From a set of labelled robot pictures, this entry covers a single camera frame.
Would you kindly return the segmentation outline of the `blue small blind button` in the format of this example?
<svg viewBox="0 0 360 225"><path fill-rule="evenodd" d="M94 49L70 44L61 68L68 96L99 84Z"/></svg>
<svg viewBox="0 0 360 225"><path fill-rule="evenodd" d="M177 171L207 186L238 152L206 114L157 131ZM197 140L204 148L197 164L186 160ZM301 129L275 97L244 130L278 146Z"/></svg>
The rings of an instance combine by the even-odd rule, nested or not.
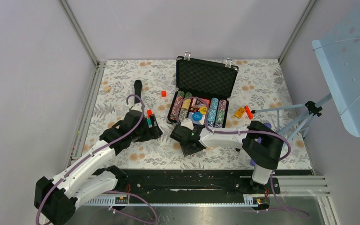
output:
<svg viewBox="0 0 360 225"><path fill-rule="evenodd" d="M199 113L199 112L195 112L192 115L192 120L194 124L203 124L203 114Z"/></svg>

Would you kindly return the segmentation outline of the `yellow big blind button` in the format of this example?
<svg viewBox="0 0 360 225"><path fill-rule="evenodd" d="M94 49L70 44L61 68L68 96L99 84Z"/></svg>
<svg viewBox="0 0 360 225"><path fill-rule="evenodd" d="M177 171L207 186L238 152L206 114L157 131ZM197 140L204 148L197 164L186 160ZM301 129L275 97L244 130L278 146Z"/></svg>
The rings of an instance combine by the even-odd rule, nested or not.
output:
<svg viewBox="0 0 360 225"><path fill-rule="evenodd" d="M207 110L207 107L205 107L205 106L199 108L199 112L200 112L202 115L206 115L207 111L208 111L208 110Z"/></svg>

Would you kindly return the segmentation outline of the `black poker case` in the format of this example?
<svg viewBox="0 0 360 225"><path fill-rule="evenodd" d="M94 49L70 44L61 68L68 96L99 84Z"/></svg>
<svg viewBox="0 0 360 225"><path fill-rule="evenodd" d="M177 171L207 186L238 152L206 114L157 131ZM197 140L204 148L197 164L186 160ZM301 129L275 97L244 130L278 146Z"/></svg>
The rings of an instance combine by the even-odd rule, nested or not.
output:
<svg viewBox="0 0 360 225"><path fill-rule="evenodd" d="M232 59L225 61L201 60L190 57L190 52L176 58L176 96L178 91L193 96L229 101L239 67Z"/></svg>

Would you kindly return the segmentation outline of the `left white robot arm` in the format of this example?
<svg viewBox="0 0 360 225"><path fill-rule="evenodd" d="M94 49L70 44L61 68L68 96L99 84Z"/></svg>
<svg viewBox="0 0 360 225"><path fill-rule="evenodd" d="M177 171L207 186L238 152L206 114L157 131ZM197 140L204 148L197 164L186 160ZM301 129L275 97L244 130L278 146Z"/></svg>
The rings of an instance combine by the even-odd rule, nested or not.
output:
<svg viewBox="0 0 360 225"><path fill-rule="evenodd" d="M35 223L47 219L47 224L63 225L86 201L113 190L125 190L127 181L118 172L104 169L101 175L89 177L99 168L127 149L132 142L151 140L145 133L149 127L144 115L144 105L136 103L123 120L106 129L92 148L74 164L55 175L43 176L36 182L34 206L37 209Z"/></svg>

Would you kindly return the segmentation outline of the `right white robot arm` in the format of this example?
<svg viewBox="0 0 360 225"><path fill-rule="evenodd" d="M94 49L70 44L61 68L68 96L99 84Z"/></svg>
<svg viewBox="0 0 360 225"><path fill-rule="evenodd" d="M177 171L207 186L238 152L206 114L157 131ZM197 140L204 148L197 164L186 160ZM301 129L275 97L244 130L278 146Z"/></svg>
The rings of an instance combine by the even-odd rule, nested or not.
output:
<svg viewBox="0 0 360 225"><path fill-rule="evenodd" d="M170 137L180 144L185 156L214 147L245 151L255 163L249 182L253 193L267 191L271 174L282 160L283 145L289 145L286 138L256 120L246 128L215 128L186 119L175 125Z"/></svg>

